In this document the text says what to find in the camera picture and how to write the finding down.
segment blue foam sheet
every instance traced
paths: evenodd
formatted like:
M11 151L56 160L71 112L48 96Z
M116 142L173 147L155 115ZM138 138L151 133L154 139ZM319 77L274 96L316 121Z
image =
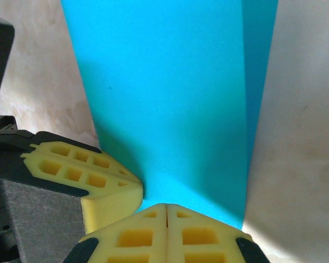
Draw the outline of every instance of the blue foam sheet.
M277 0L62 0L103 150L241 228Z

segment yellow gripper pad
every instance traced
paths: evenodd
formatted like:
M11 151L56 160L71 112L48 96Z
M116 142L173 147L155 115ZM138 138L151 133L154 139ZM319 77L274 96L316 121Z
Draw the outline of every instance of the yellow gripper pad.
M267 263L250 235L175 204L157 204L83 237L63 263Z
M65 142L31 145L24 153L32 176L88 191L81 197L86 234L133 214L143 200L140 180L107 153Z
M142 200L140 180L95 147L0 131L0 207L22 263L62 262L83 236L132 215Z

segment black rubber edge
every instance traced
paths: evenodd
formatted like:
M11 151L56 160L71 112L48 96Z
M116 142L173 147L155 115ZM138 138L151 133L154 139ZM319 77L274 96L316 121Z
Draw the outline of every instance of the black rubber edge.
M51 142L51 141L63 141L65 143L67 143L67 144L72 144L72 145L75 145L77 147L84 148L86 150L90 150L90 151L93 151L93 152L101 153L101 151L98 148L94 147L94 146L83 144L81 142L74 141L74 140L68 139L66 137L62 137L60 135L57 135L57 134L49 133L47 131L39 131L32 138L31 143L33 143L33 144L41 144L42 142Z
M270 263L258 244L243 237L235 241L246 263Z
M76 244L63 263L88 263L98 244L98 239L94 237Z

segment beige marble surface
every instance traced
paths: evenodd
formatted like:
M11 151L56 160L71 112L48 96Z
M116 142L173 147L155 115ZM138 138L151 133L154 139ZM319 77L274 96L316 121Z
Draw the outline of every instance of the beige marble surface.
M98 145L58 0L0 0L0 114ZM272 263L329 263L329 0L280 0L243 230Z

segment yellow 3d printed part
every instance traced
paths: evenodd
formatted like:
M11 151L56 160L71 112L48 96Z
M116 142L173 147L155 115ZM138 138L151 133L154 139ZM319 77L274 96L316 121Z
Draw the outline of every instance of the yellow 3d printed part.
M43 142L24 153L32 176L88 191L81 197L86 234L133 214L141 205L140 180L106 153L65 142Z
M85 237L64 263L265 263L250 235L175 204L158 204Z

